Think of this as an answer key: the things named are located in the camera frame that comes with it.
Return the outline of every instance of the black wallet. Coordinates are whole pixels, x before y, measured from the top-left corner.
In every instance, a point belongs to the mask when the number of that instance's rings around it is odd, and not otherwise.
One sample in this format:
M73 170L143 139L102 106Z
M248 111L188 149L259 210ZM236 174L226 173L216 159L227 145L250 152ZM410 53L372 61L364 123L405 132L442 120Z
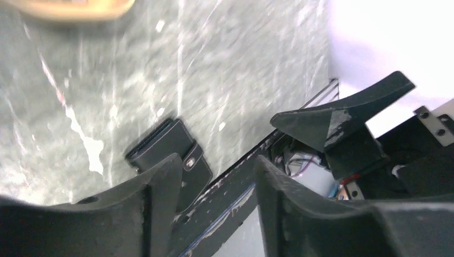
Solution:
M203 156L202 148L180 119L166 119L133 147L125 158L140 173L173 153L177 153L183 160L183 182L177 204L177 212L182 212L203 192L213 173Z

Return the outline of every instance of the wallet snap button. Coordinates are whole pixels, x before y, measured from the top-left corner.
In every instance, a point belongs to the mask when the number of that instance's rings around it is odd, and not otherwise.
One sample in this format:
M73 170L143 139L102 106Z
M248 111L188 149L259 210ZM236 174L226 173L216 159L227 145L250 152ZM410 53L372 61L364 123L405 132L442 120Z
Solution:
M189 168L192 168L192 166L194 166L195 164L195 158L190 158L189 160L187 160L186 162L186 165L189 167Z

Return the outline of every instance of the black plastic bracket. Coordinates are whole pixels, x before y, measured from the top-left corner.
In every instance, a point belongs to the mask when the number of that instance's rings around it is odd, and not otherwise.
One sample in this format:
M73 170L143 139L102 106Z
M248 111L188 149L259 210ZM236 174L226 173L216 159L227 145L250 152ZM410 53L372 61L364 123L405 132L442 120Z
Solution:
M448 256L453 194L407 200L336 201L256 160L256 194L267 257Z
M165 257L181 174L181 159L172 154L74 205L42 207L0 198L0 256Z
M278 113L271 119L271 125L324 153L336 179L367 173L387 160L366 121L414 88L415 85L397 71L344 99Z

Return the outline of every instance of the metal bracket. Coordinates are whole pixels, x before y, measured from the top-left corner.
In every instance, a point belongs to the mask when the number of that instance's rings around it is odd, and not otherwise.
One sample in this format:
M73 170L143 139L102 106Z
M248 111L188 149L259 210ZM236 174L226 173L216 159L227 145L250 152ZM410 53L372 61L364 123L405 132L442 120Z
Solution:
M350 182L345 185L347 189L347 193L349 194L350 200L364 200L364 195L362 194L361 189L359 189L358 184L356 182Z
M443 147L454 143L454 135L451 131L425 106L417 108L414 113Z

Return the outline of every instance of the white wall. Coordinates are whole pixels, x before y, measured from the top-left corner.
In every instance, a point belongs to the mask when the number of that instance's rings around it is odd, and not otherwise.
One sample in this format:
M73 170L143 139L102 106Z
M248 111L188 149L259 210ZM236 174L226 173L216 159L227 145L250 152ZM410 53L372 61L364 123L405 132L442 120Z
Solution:
M454 97L454 2L331 0L331 75L340 96L400 70L417 89L368 122L375 136Z

